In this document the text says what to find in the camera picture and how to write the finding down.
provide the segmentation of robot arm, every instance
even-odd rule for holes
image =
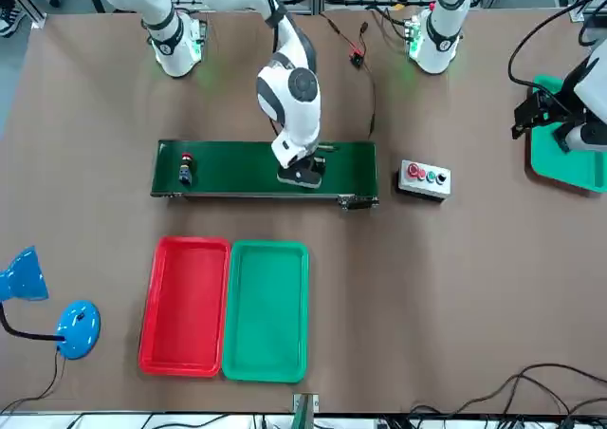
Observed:
[[[273,28],[277,50],[257,76],[257,100],[282,132],[272,151],[282,168],[282,182],[318,188],[323,162],[313,154],[321,130],[321,91],[316,52],[279,0],[202,0],[212,9],[254,9]]]
[[[152,37],[156,59],[174,77],[200,61],[199,23],[175,12],[171,0],[108,0],[118,9],[141,13]],[[257,77],[257,99],[266,114],[283,126],[272,143],[281,168],[278,179],[318,188],[323,161],[314,157],[321,130],[321,91],[316,52],[279,0],[202,0],[217,11],[254,9],[274,29],[277,47]]]
[[[442,73],[455,57],[470,0],[436,0],[409,23],[409,56],[426,72]]]
[[[184,76],[200,61],[200,23],[187,14],[177,13],[171,0],[107,1],[117,9],[141,14],[156,59],[169,76]]]
[[[536,126],[562,122],[553,135],[563,152],[607,151],[605,80],[607,41],[567,75],[555,94],[560,104],[537,90],[515,109],[512,138]]]

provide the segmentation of lamp base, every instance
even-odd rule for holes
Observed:
[[[59,352],[68,360],[85,357],[95,346],[101,331],[101,316],[90,301],[74,301],[57,323],[57,335],[65,340],[57,342]]]

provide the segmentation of green conveyor belt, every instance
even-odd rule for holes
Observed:
[[[289,197],[336,199],[344,208],[377,204],[376,148],[370,141],[328,142],[319,150],[326,171],[321,187],[308,189],[276,178],[278,162],[269,142],[158,142],[152,196]],[[178,179],[181,156],[193,156],[193,182]]]

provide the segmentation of shoe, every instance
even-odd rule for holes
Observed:
[[[19,27],[26,13],[16,4],[8,9],[0,9],[0,37],[9,38]]]

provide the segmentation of red tray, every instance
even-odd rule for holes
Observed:
[[[213,377],[221,365],[230,244],[165,236],[158,242],[143,317],[146,374]]]

